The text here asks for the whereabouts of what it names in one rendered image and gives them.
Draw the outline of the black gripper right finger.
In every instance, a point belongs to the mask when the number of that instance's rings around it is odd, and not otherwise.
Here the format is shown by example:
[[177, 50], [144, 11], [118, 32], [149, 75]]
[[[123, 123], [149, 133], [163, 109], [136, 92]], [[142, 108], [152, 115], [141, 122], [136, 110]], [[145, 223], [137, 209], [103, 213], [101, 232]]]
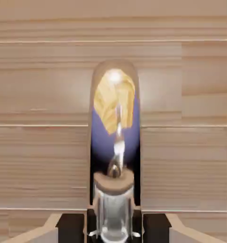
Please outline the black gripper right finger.
[[227, 243], [227, 214], [144, 214], [143, 230], [143, 243]]

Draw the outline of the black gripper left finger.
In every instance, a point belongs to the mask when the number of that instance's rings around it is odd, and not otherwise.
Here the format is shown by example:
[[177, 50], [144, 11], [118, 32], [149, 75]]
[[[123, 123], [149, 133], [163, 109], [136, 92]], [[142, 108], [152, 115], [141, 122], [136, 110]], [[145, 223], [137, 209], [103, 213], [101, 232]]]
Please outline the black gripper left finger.
[[41, 227], [1, 243], [85, 243], [83, 214], [51, 214]]

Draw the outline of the light wood cabinet door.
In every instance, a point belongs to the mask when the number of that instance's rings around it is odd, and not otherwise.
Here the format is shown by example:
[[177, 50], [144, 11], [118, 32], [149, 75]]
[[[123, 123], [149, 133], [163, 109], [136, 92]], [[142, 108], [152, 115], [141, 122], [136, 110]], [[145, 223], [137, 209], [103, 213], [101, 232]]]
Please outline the light wood cabinet door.
[[0, 210], [87, 205], [90, 88], [139, 76], [141, 206], [227, 239], [227, 41], [0, 43]]

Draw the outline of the light wood cabinet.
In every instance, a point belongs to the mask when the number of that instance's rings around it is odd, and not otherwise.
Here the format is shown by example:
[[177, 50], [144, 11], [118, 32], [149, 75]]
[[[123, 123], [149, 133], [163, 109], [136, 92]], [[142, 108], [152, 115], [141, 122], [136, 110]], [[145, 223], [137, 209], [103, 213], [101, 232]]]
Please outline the light wood cabinet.
[[[176, 40], [227, 41], [227, 0], [0, 0], [0, 43]], [[0, 210], [0, 242], [84, 213], [89, 189], [81, 210]]]

